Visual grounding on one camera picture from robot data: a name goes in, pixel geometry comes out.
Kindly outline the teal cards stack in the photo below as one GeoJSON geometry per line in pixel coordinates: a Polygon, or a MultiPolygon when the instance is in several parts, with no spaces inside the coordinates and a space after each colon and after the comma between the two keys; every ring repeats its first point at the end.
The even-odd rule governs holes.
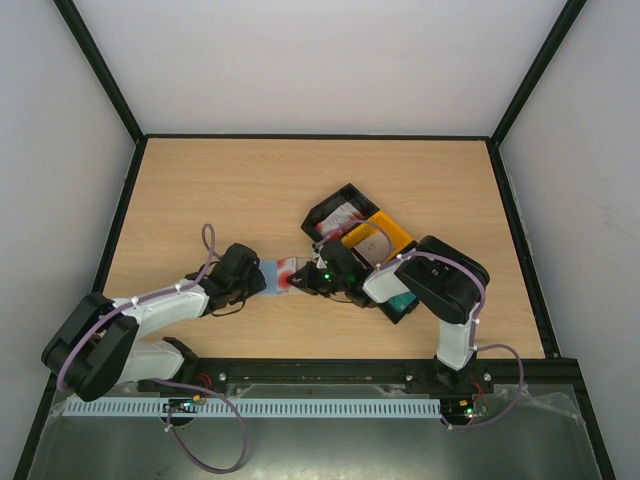
{"type": "Polygon", "coordinates": [[[411,292],[405,292],[391,297],[388,305],[398,314],[410,311],[415,307],[416,296],[411,292]]]}

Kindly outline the black bin with teal cards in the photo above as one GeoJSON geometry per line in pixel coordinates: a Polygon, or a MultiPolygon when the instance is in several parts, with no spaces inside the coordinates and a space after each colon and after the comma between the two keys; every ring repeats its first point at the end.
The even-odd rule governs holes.
{"type": "Polygon", "coordinates": [[[411,314],[418,304],[419,300],[411,292],[393,296],[386,302],[374,303],[394,325],[397,325],[404,317],[411,314]]]}

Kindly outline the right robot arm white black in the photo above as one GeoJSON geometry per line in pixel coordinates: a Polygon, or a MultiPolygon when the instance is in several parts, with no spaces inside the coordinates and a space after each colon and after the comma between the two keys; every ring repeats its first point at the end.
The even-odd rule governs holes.
{"type": "Polygon", "coordinates": [[[410,294],[439,320],[434,380],[455,392],[471,379],[475,331],[486,302],[489,272],[477,261],[435,236],[412,242],[385,263],[363,261],[342,242],[330,241],[287,282],[310,295],[330,298],[342,294],[368,308],[389,305],[410,294]]]}

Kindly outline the black bin with red cards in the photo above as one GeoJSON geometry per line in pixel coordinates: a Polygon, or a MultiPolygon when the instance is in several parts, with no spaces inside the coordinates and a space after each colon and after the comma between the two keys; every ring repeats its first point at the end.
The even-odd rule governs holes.
{"type": "Polygon", "coordinates": [[[302,231],[319,242],[333,229],[354,219],[367,220],[379,207],[352,183],[348,183],[312,207],[301,224],[302,231]]]}

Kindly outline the black aluminium frame rail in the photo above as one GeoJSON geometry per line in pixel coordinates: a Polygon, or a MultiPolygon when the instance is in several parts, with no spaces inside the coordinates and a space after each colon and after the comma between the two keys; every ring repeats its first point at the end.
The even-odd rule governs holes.
{"type": "Polygon", "coordinates": [[[510,359],[472,361],[460,373],[447,373],[431,359],[414,360],[258,360],[199,358],[189,360],[172,382],[211,386],[229,393],[236,386],[389,385],[409,394],[431,398],[469,397],[482,389],[492,393],[498,385],[516,385],[519,368],[510,359]]]}

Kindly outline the white cards in yellow bin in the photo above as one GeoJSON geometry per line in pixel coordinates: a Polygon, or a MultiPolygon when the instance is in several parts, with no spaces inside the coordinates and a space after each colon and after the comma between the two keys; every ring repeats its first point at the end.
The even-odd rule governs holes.
{"type": "Polygon", "coordinates": [[[366,263],[376,266],[387,261],[393,252],[393,243],[385,234],[375,232],[356,244],[354,250],[366,263]]]}

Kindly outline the beige card holder wallet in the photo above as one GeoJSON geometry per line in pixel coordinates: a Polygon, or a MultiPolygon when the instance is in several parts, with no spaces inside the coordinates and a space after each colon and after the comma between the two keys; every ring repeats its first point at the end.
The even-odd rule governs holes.
{"type": "Polygon", "coordinates": [[[288,278],[298,272],[308,261],[309,258],[304,257],[261,260],[259,269],[264,276],[266,287],[260,292],[260,295],[302,295],[303,291],[291,285],[288,278]]]}

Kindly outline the yellow bin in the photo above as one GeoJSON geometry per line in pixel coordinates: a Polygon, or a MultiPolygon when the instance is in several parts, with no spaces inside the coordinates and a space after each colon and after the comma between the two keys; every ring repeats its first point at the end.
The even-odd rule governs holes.
{"type": "Polygon", "coordinates": [[[382,210],[366,223],[356,224],[342,238],[342,243],[371,267],[387,263],[413,241],[413,237],[382,210]]]}

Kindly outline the stack of red white cards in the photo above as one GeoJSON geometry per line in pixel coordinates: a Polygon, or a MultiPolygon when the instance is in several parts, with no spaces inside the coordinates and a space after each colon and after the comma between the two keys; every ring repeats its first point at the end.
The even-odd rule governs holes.
{"type": "Polygon", "coordinates": [[[354,220],[362,218],[362,213],[350,202],[346,202],[331,211],[324,220],[316,225],[315,229],[322,236],[326,236],[334,230],[343,231],[354,220]]]}

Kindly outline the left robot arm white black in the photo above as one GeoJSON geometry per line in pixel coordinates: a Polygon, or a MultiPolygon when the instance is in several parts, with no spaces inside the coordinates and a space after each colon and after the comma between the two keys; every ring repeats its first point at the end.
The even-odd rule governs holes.
{"type": "Polygon", "coordinates": [[[91,402],[122,383],[174,378],[185,354],[168,340],[145,343],[144,337],[184,320],[220,316],[266,288],[260,259],[245,245],[234,243],[209,260],[201,271],[145,295],[86,295],[41,354],[57,388],[91,402]]]}

